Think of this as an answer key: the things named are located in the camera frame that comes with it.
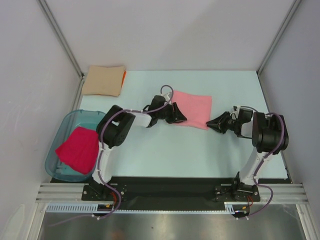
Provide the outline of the pink t shirt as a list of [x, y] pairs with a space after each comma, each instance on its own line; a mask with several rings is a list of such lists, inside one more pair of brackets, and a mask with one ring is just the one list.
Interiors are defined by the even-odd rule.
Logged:
[[187, 118], [187, 121], [176, 123], [181, 127], [192, 127], [208, 130], [207, 122], [211, 117], [212, 97], [205, 95], [193, 95], [175, 90], [173, 102], [177, 103], [179, 110]]

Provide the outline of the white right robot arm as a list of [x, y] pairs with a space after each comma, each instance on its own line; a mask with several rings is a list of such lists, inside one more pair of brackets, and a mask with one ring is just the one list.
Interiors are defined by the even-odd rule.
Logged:
[[245, 166], [234, 178], [230, 188], [231, 196], [242, 201], [255, 192], [259, 173], [271, 160], [271, 156], [284, 151], [289, 144], [283, 115], [263, 113], [248, 106], [235, 106], [232, 112], [226, 111], [206, 126], [220, 134], [232, 131], [238, 138], [251, 140], [253, 150]]

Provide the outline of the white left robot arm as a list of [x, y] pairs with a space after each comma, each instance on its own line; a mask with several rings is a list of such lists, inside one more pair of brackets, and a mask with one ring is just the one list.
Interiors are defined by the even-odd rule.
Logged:
[[172, 94], [155, 95], [150, 104], [142, 110], [123, 109], [113, 105], [96, 128], [98, 133], [99, 153], [92, 180], [89, 183], [93, 194], [105, 200], [114, 190], [107, 185], [112, 178], [110, 155], [114, 148], [124, 143], [133, 126], [151, 128], [159, 120], [168, 124], [184, 123], [188, 119], [181, 112]]

